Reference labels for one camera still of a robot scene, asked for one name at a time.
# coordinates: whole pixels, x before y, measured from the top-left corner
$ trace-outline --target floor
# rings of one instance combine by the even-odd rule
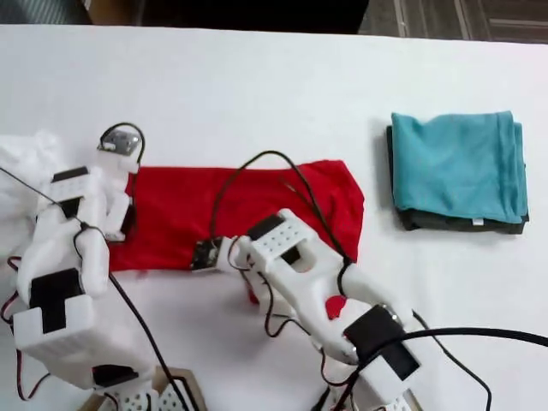
[[[548,0],[371,0],[360,34],[548,44]]]

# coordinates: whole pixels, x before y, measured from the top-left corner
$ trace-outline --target red wire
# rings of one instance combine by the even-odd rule
[[[15,271],[19,270],[19,267],[14,264],[14,261],[21,261],[21,257],[12,256],[8,258],[8,265],[14,269]],[[4,323],[6,323],[9,326],[9,329],[11,330],[11,333],[14,333],[14,320],[13,316],[7,317],[6,312],[9,310],[11,305],[17,300],[19,297],[19,293],[15,291],[11,297],[8,298],[6,302],[3,303],[2,308],[0,309],[0,318]],[[25,392],[23,391],[23,383],[22,383],[22,374],[23,374],[23,353],[17,349],[15,351],[15,358],[17,361],[17,395],[22,401],[28,401],[31,400],[36,393],[38,392],[38,389],[42,385],[42,383],[51,376],[51,374],[48,372],[45,374],[41,379],[38,380],[38,383],[36,383],[31,390],[30,394],[28,396],[25,396]]]
[[[21,257],[18,255],[12,255],[8,258],[8,265],[11,267],[12,270],[17,272],[19,270],[19,266],[17,264],[14,264],[14,261],[21,261]]]

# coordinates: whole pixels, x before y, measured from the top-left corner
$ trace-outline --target stack of folded clothes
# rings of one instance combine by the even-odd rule
[[[529,215],[522,130],[511,112],[425,123],[394,113],[387,140],[405,229],[523,232]]]

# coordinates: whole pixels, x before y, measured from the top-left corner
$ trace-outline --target white 3d-printed part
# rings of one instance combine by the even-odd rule
[[[193,407],[192,402],[190,401],[190,397],[188,396],[187,390],[185,389],[182,381],[176,380],[175,384],[177,384],[177,387],[179,387],[179,390],[181,391],[181,394],[184,397],[185,402],[187,403],[188,410],[198,411],[196,408]],[[158,411],[182,411],[182,410],[183,410],[183,407],[181,405],[181,402],[179,401],[179,398],[177,398],[177,394],[175,393],[175,390],[173,390],[173,386],[171,386],[171,384],[168,384],[168,386],[165,387],[165,390],[160,396],[160,399],[158,401]]]
[[[413,411],[403,396],[399,396],[392,404],[384,407],[386,411]]]
[[[116,404],[106,397],[98,411],[155,411],[158,409],[158,393],[155,390],[142,390],[132,396],[120,396],[118,393],[111,394],[116,398]]]

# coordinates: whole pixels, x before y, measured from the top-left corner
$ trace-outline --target folded cloth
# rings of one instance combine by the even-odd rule
[[[509,111],[420,123],[392,115],[393,196],[401,211],[521,223],[527,189],[521,124]]]
[[[386,128],[386,145],[388,146],[388,163],[390,166],[390,186],[394,187],[392,126]],[[415,229],[447,229],[450,231],[497,231],[504,234],[521,234],[523,233],[525,223],[529,221],[528,214],[522,218],[521,223],[511,224],[487,218],[475,221],[472,218],[447,217],[442,214],[415,210],[413,208],[408,208],[407,210],[398,210],[396,208],[396,212],[402,222],[403,228],[407,231]]]
[[[358,184],[342,161],[318,161],[299,169],[335,237],[356,260],[364,211]],[[196,242],[210,238],[213,201],[232,173],[232,169],[142,167],[135,188],[136,231],[126,242],[110,246],[110,268],[188,270]],[[215,234],[243,235],[282,208],[291,209],[331,244],[293,170],[244,170],[220,203]]]

